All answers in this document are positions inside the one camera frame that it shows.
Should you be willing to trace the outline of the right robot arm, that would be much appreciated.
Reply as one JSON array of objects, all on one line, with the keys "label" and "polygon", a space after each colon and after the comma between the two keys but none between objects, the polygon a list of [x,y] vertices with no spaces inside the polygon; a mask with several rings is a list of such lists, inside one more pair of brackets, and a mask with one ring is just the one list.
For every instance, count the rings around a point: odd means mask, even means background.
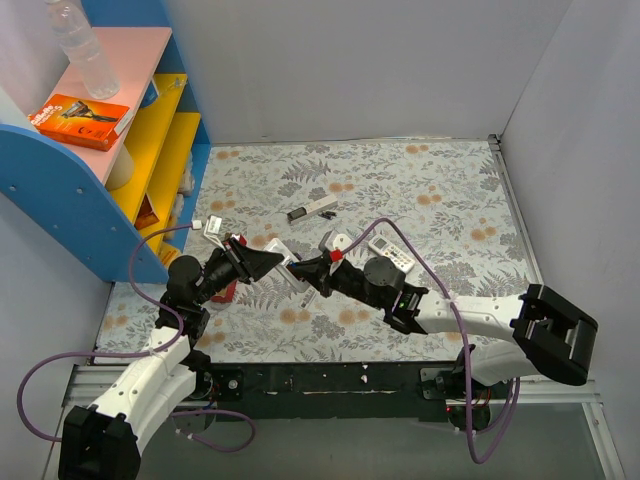
[{"label": "right robot arm", "polygon": [[546,285],[531,284],[520,295],[449,300],[408,283],[384,257],[357,268],[324,255],[287,269],[324,297],[339,292],[383,311],[384,322],[400,333],[450,333],[463,326],[470,335],[492,339],[472,348],[464,357],[469,362],[452,373],[453,387],[464,397],[516,377],[543,375],[570,386],[588,379],[598,323]]}]

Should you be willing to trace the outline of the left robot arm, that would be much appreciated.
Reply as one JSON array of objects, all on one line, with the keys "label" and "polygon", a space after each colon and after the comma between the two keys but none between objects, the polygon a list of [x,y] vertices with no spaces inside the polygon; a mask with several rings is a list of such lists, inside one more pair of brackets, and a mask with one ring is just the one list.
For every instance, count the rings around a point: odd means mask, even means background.
[{"label": "left robot arm", "polygon": [[89,406],[75,406],[62,428],[61,479],[134,479],[149,441],[186,397],[213,386],[208,356],[194,351],[209,321],[204,308],[234,282],[258,281],[285,258],[230,239],[206,263],[182,255],[168,269],[159,317],[144,347]]}]

